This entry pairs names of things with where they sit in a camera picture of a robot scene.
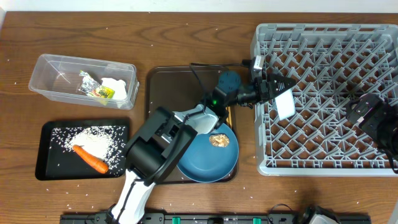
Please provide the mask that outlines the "light blue rice bowl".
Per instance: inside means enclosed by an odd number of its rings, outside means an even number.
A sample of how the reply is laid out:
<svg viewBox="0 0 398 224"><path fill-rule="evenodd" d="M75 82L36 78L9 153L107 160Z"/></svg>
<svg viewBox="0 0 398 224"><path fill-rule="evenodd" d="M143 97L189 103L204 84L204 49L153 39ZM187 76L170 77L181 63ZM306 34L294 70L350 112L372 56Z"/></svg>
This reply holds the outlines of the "light blue rice bowl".
<svg viewBox="0 0 398 224"><path fill-rule="evenodd" d="M277 114L280 120L289 118L295 114L295 103L292 90L287 90L275 98Z"/></svg>

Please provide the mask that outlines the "wooden chopstick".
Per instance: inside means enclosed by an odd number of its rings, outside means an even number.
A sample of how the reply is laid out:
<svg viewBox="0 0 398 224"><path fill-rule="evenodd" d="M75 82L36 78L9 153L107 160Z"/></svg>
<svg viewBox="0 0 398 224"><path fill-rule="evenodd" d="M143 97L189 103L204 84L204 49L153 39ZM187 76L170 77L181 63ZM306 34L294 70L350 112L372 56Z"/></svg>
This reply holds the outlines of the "wooden chopstick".
<svg viewBox="0 0 398 224"><path fill-rule="evenodd" d="M232 124L232 117L231 117L231 107L227 107L226 108L228 111L228 117L226 119L226 124L232 129L233 128L233 124Z"/></svg>

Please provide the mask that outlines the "dried mushroom piece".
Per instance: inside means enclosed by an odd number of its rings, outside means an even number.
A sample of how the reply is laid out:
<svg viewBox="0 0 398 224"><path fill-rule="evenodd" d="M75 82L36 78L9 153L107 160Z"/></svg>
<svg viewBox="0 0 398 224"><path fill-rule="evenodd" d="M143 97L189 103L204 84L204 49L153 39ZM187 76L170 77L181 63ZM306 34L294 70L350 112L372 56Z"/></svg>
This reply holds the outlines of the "dried mushroom piece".
<svg viewBox="0 0 398 224"><path fill-rule="evenodd" d="M227 147L230 143L229 137L225 134L212 134L209 137L209 142L214 147Z"/></svg>

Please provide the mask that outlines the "dark blue plate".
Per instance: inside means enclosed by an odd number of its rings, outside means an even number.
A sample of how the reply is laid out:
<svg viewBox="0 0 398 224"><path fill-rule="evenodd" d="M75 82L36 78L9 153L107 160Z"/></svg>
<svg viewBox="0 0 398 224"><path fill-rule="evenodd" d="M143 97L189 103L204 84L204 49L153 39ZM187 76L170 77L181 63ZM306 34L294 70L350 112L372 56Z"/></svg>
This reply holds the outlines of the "dark blue plate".
<svg viewBox="0 0 398 224"><path fill-rule="evenodd" d="M212 145L210 137L224 134L229 139L226 147ZM239 156L238 140L232 129L222 124L218 129L199 134L189 145L177 164L178 169L195 182L216 182L224 179L234 169Z"/></svg>

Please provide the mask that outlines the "white tissue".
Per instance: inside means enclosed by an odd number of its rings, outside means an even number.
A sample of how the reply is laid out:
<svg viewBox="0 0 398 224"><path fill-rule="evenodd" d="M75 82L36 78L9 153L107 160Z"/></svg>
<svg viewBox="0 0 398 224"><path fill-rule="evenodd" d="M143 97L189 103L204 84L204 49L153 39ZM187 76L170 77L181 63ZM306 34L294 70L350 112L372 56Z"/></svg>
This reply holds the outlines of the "white tissue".
<svg viewBox="0 0 398 224"><path fill-rule="evenodd" d="M102 78L102 85L114 91L114 100L124 100L127 97L126 83L123 80Z"/></svg>

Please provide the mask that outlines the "foil snack wrapper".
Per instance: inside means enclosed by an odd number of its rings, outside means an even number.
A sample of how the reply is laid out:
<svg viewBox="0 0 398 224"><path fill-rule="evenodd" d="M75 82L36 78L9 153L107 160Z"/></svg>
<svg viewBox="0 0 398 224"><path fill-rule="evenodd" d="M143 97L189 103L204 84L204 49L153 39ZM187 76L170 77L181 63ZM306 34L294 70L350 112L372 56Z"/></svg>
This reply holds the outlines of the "foil snack wrapper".
<svg viewBox="0 0 398 224"><path fill-rule="evenodd" d="M97 98L112 98L114 95L114 90L99 84L94 78L92 78L89 73L80 71L79 76L82 78L82 83L79 90L88 96Z"/></svg>

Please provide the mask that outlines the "orange carrot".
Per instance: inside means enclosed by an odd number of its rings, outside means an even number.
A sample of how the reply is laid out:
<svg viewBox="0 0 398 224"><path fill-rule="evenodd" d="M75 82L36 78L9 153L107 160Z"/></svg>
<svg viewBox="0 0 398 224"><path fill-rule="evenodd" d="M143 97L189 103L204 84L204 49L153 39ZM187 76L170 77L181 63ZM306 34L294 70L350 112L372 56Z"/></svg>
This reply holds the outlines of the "orange carrot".
<svg viewBox="0 0 398 224"><path fill-rule="evenodd" d="M105 174L109 170L108 165L103 162L101 159L91 155L90 153L86 152L81 146L74 145L72 149L95 171L99 172L100 174Z"/></svg>

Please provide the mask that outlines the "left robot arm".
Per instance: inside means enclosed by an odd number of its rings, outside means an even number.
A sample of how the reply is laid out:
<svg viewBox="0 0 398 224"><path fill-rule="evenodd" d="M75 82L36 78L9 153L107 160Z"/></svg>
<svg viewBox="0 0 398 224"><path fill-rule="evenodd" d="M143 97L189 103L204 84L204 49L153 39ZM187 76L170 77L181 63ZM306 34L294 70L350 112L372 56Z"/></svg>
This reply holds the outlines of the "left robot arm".
<svg viewBox="0 0 398 224"><path fill-rule="evenodd" d="M295 85L293 78L254 72L249 84L237 88L220 81L190 110L157 108L124 147L126 180L119 201L107 211L105 223L138 223L155 185L169 176L199 134L208 134L225 122L227 107L264 103Z"/></svg>

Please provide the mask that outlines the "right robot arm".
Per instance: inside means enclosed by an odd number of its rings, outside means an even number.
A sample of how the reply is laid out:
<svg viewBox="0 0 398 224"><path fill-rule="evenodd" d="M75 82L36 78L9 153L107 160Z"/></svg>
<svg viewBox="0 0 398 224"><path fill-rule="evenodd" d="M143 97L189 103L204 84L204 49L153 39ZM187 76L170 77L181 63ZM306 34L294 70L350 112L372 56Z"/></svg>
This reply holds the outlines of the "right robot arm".
<svg viewBox="0 0 398 224"><path fill-rule="evenodd" d="M374 93L367 93L356 100L345 104L346 119L358 124L362 132L366 133L377 144L379 152L384 153L392 171L397 168L397 109Z"/></svg>

